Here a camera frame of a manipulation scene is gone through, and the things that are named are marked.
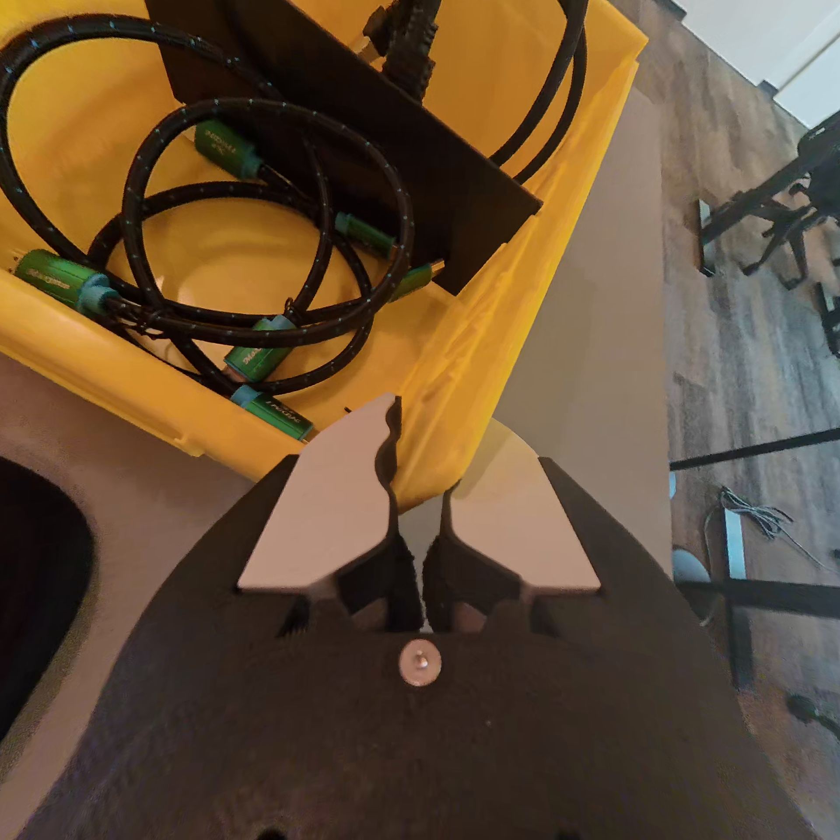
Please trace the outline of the black office chair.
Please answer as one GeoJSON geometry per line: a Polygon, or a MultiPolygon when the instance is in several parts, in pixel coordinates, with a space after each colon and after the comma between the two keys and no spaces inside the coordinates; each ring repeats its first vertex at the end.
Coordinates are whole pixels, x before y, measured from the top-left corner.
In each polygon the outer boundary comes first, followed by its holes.
{"type": "Polygon", "coordinates": [[[735,192],[723,204],[713,207],[698,202],[699,271],[716,274],[716,247],[720,236],[747,217],[769,222],[763,232],[767,245],[761,257],[742,268],[745,276],[756,273],[783,245],[790,247],[798,276],[782,280],[790,291],[810,278],[805,251],[805,234],[839,212],[839,113],[835,112],[797,144],[797,155],[761,184],[735,192]]]}

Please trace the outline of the yellow plastic bin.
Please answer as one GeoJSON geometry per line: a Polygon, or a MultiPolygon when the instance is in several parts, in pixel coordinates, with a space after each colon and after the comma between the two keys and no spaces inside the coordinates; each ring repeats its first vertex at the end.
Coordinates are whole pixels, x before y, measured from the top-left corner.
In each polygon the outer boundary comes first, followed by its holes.
{"type": "MultiPolygon", "coordinates": [[[[562,31],[553,2],[454,2],[434,48],[428,103],[491,151],[529,107],[562,31]]],[[[581,108],[528,183],[542,202],[495,253],[468,268],[458,294],[427,286],[384,309],[360,356],[282,400],[324,429],[346,407],[402,397],[395,494],[407,510],[453,485],[476,452],[612,139],[645,36],[609,2],[591,2],[581,108]]],[[[82,251],[119,211],[130,163],[178,108],[154,45],[67,45],[24,72],[7,113],[9,150],[35,200],[82,251]]],[[[314,227],[290,209],[239,198],[150,220],[154,275],[176,300],[260,316],[300,288],[314,227]]],[[[2,352],[82,399],[192,456],[257,480],[301,444],[11,274],[46,248],[2,196],[2,352]]]]}

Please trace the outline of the black rounded pad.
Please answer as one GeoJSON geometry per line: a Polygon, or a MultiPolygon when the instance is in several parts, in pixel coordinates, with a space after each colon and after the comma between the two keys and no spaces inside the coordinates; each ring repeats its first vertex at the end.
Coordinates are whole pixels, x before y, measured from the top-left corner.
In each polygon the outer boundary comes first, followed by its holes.
{"type": "Polygon", "coordinates": [[[76,619],[94,560],[94,538],[76,503],[1,458],[1,739],[76,619]]]}

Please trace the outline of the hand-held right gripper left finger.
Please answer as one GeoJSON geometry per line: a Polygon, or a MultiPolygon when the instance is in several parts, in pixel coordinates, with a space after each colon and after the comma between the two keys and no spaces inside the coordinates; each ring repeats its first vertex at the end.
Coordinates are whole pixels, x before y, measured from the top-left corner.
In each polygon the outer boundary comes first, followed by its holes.
{"type": "Polygon", "coordinates": [[[300,452],[246,561],[243,593],[338,591],[339,574],[396,533],[402,399],[386,392],[321,431],[300,452]]]}

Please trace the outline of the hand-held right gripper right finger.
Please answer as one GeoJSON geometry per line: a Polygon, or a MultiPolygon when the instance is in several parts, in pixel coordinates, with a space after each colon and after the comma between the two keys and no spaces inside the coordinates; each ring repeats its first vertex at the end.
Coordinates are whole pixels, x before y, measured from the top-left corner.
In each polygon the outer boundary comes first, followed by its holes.
{"type": "Polygon", "coordinates": [[[457,545],[512,577],[526,600],[601,589],[537,453],[502,423],[490,421],[445,508],[457,545]]]}

